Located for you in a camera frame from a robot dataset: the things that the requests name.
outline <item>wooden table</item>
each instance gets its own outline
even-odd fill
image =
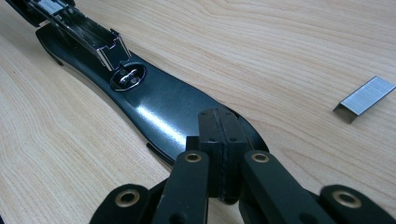
[[[374,76],[396,83],[396,2],[89,1],[130,50],[236,110],[305,188],[342,184],[396,217],[396,94],[352,124],[335,106]],[[88,223],[114,188],[169,175],[92,84],[58,66],[0,2],[0,214]],[[240,223],[211,200],[209,223]]]

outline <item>silver staples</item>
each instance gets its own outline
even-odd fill
[[[363,114],[396,88],[381,77],[373,77],[338,104],[333,110],[341,119],[348,123]]]

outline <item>wood grain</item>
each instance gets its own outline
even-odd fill
[[[246,117],[305,188],[342,184],[396,217],[396,94],[351,125],[332,112],[373,76],[396,83],[396,2],[78,0],[130,50]],[[92,84],[54,63],[0,2],[0,214],[88,223],[117,186],[169,175]],[[209,223],[242,222],[210,201]]]

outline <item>shiny black surface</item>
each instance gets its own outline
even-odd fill
[[[148,139],[154,151],[172,164],[185,150],[186,137],[196,136],[198,114],[208,108],[225,108],[205,93],[166,74],[132,53],[128,63],[146,68],[145,78],[128,91],[114,91],[110,80],[114,75],[82,46],[70,46],[61,33],[48,24],[36,35],[44,49],[59,64],[70,65],[104,91]],[[241,126],[256,149],[267,149],[260,135],[242,117]]]

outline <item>metal grommet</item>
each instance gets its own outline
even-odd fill
[[[129,207],[136,204],[140,199],[140,194],[135,189],[126,189],[120,192],[116,197],[118,207]]]
[[[256,162],[268,162],[270,160],[270,158],[268,158],[262,153],[254,153],[253,155],[251,155],[251,159],[253,159]]]
[[[337,190],[332,193],[332,197],[341,205],[349,208],[360,208],[361,200],[355,195],[345,191]]]
[[[188,162],[198,162],[201,160],[201,155],[197,153],[189,153],[187,154],[184,159]]]

